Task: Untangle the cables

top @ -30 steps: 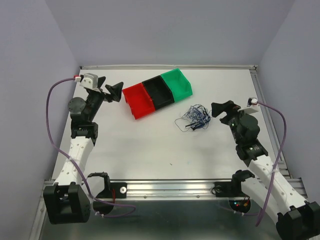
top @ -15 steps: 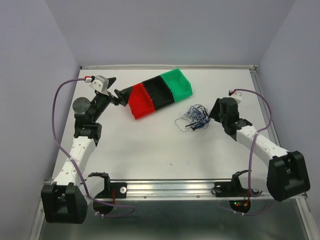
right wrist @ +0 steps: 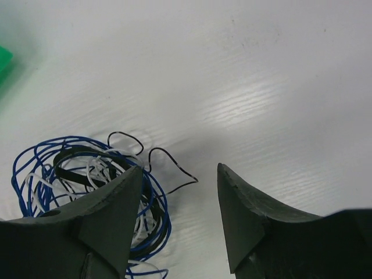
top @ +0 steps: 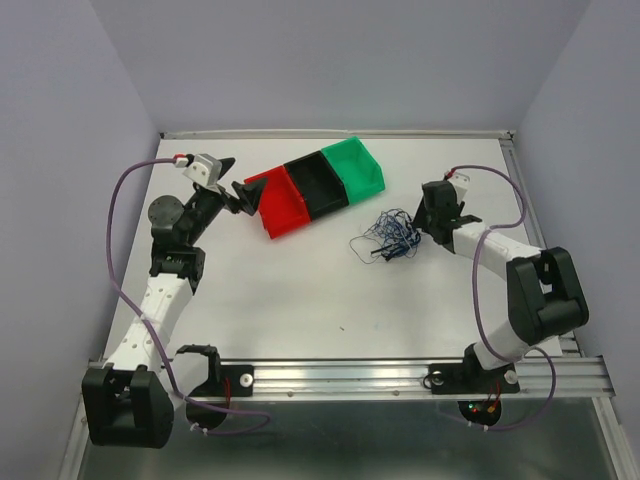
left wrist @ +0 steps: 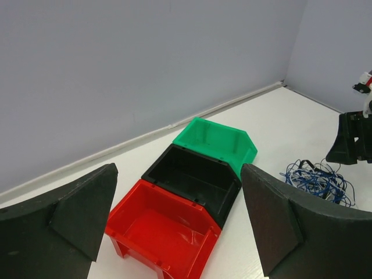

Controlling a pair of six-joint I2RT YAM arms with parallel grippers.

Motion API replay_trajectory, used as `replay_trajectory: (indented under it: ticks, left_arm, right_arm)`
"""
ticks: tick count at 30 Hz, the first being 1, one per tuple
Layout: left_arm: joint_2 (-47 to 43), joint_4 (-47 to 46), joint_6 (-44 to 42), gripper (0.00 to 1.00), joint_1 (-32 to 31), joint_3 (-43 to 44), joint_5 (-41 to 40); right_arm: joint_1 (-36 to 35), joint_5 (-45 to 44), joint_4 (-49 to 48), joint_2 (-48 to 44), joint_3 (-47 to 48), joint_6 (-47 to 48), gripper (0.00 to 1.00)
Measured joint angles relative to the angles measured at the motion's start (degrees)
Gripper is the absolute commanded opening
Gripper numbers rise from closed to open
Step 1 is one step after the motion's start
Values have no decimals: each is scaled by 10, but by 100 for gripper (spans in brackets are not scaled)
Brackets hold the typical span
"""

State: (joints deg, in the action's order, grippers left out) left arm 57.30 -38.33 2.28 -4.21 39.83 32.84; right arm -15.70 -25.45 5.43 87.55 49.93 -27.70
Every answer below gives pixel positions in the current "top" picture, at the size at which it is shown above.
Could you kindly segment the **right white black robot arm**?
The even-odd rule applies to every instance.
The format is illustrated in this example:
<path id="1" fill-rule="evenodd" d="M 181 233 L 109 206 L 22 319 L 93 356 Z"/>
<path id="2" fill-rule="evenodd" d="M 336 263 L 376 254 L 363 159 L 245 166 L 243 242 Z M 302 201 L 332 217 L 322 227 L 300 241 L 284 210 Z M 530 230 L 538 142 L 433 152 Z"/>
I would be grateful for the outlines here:
<path id="1" fill-rule="evenodd" d="M 463 213 L 465 188 L 452 180 L 422 185 L 415 229 L 450 253 L 472 261 L 471 289 L 479 340 L 468 346 L 458 364 L 441 373 L 444 384 L 482 390 L 497 372 L 520 361 L 550 337 L 587 323 L 589 310 L 570 253 L 561 247 L 541 249 L 515 241 L 480 218 Z M 506 283 L 507 319 L 485 330 L 480 310 L 480 268 Z"/>

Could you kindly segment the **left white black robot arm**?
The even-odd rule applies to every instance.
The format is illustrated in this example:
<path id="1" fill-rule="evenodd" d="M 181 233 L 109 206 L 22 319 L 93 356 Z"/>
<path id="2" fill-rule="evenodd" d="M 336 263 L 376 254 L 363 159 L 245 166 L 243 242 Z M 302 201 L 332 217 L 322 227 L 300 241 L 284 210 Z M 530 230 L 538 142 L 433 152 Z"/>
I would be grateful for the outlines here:
<path id="1" fill-rule="evenodd" d="M 89 438 L 97 446 L 164 447 L 179 403 L 212 412 L 217 423 L 233 412 L 232 385 L 222 374 L 216 347 L 186 345 L 179 351 L 208 359 L 192 364 L 187 379 L 202 394 L 221 388 L 219 404 L 181 390 L 166 348 L 203 277 L 206 254 L 197 241 L 223 210 L 254 215 L 267 182 L 234 182 L 230 190 L 220 186 L 236 162 L 233 157 L 176 154 L 167 162 L 182 170 L 194 193 L 186 202 L 163 195 L 149 205 L 151 265 L 142 302 L 134 302 L 119 282 L 112 283 L 134 317 L 117 349 L 102 366 L 88 368 L 81 382 Z"/>

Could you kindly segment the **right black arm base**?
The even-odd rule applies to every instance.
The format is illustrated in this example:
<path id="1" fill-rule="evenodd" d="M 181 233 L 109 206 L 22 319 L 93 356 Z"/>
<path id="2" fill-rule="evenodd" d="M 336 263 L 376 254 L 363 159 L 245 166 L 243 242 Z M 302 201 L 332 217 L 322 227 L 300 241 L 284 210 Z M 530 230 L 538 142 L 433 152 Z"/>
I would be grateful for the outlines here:
<path id="1" fill-rule="evenodd" d="M 504 395 L 520 392 L 512 364 L 491 371 L 467 369 L 462 363 L 436 364 L 428 368 L 422 384 L 436 396 L 459 396 L 460 420 L 483 428 L 497 425 Z"/>

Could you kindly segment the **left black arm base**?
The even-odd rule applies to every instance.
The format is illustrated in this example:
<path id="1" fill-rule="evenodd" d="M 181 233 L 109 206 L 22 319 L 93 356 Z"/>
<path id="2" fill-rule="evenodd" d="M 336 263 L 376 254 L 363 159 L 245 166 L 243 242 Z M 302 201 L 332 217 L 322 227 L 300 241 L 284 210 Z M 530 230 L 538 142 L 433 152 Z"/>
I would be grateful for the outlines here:
<path id="1" fill-rule="evenodd" d="M 213 397 L 218 408 L 231 408 L 234 397 L 247 398 L 253 395 L 255 368 L 251 364 L 223 363 L 215 346 L 183 345 L 176 351 L 176 356 L 185 359 L 187 356 L 201 356 L 206 359 L 207 371 L 196 376 L 196 384 L 190 389 L 191 397 Z M 186 406 L 186 418 L 196 427 L 202 427 L 207 433 L 221 433 L 219 427 L 228 418 L 227 413 L 211 411 L 190 403 Z"/>

